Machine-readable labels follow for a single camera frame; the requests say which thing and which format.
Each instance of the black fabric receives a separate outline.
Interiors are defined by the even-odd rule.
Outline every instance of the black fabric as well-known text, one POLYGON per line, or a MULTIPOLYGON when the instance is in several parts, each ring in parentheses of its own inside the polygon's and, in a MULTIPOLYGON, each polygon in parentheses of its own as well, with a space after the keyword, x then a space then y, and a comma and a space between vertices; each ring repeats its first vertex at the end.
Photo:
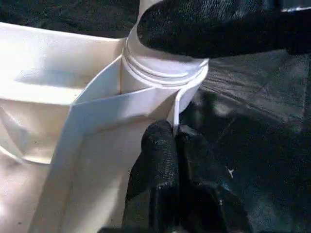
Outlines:
POLYGON ((170 124, 158 121, 150 125, 141 141, 141 154, 129 179, 123 214, 123 227, 141 227, 136 221, 139 212, 130 211, 145 205, 148 208, 147 227, 162 233, 178 224, 179 175, 176 145, 170 124), (149 199, 135 198, 149 190, 149 199))
POLYGON ((196 58, 283 48, 293 53, 309 51, 311 10, 283 12, 282 4, 276 0, 164 0, 143 14, 138 37, 150 48, 196 58))
POLYGON ((310 131, 296 133, 238 112, 219 116, 219 101, 200 90, 180 120, 208 139, 218 155, 212 167, 232 171, 254 232, 311 232, 310 131))
POLYGON ((0 0, 0 21, 103 37, 127 37, 139 0, 0 0))
POLYGON ((252 232, 239 191, 206 139, 181 126, 176 143, 182 226, 191 233, 252 232))

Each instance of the glove finger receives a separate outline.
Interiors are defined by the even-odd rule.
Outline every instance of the glove finger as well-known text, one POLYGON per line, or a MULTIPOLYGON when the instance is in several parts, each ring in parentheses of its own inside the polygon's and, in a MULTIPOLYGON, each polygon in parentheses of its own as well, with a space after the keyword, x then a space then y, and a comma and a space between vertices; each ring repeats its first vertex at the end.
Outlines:
POLYGON ((184 228, 190 232, 251 232, 230 173, 216 162, 205 138, 181 126, 176 143, 184 228))
POLYGON ((124 227, 164 232, 178 221, 178 160, 171 125, 157 121, 145 131, 128 183, 124 227))
POLYGON ((311 14, 282 12, 276 3, 164 0, 143 14, 138 37, 152 49, 195 58, 288 48, 296 38, 310 34, 307 25, 311 14))

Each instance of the wrinkled plastic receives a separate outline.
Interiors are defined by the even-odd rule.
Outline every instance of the wrinkled plastic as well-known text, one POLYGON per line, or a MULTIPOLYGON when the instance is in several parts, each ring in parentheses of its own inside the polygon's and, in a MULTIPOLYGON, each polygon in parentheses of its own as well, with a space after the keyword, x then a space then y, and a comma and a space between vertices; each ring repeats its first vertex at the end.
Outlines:
POLYGON ((225 115, 237 112, 294 132, 310 129, 309 55, 277 50, 212 59, 209 67, 201 89, 217 95, 225 115))

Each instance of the white plastic tube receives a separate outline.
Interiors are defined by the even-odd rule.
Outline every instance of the white plastic tube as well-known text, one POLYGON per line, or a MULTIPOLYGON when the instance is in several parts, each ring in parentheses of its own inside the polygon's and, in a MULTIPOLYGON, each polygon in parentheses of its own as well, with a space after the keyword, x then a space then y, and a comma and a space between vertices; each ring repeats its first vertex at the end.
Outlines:
MULTIPOLYGON (((158 0, 141 0, 138 22, 143 13, 158 0)), ((171 55, 149 49, 137 36, 137 25, 131 30, 123 51, 121 92, 147 87, 180 89, 199 76, 208 59, 171 55)))

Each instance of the gloved hand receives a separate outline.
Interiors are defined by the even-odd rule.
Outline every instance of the gloved hand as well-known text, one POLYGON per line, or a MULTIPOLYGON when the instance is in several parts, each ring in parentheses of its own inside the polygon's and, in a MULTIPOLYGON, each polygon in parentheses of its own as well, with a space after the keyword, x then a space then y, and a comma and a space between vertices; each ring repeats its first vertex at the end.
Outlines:
POLYGON ((251 232, 230 174, 214 156, 205 138, 187 126, 174 138, 167 121, 150 125, 131 170, 122 227, 251 232))
POLYGON ((141 43, 195 58, 277 49, 310 51, 311 2, 295 0, 164 0, 138 24, 141 43))

